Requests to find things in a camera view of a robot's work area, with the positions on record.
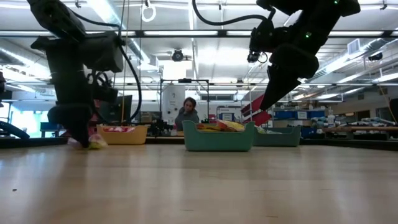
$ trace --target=gray shirt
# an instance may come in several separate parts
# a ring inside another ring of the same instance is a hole
[[[178,116],[175,118],[175,125],[177,126],[177,131],[182,130],[182,121],[193,121],[194,123],[199,123],[198,112],[194,109],[190,113],[186,113],[184,107],[178,112]]]

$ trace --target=green plastic bin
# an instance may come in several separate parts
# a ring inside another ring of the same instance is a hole
[[[261,134],[256,131],[254,135],[254,146],[279,146],[297,147],[300,144],[301,127],[294,128],[264,128],[282,134]]]
[[[185,147],[188,151],[247,152],[254,140],[254,122],[246,125],[243,132],[206,132],[197,130],[192,121],[182,121]]]

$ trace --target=yellow bin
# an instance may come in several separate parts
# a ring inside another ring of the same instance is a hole
[[[117,133],[117,132],[106,132],[104,129],[113,128],[112,126],[101,126],[97,125],[97,133],[102,136],[102,138],[108,144],[131,144],[140,145],[145,144],[147,139],[147,126],[135,126],[134,131],[128,133]]]

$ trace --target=woman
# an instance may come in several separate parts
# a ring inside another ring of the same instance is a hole
[[[177,131],[182,131],[182,121],[199,123],[198,112],[195,110],[196,106],[197,102],[192,97],[188,97],[184,100],[184,106],[180,109],[178,116],[175,118]]]

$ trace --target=white cylinder tank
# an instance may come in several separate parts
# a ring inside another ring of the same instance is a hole
[[[169,124],[174,124],[178,111],[183,106],[185,100],[185,86],[169,85],[163,91],[162,116],[163,120]]]

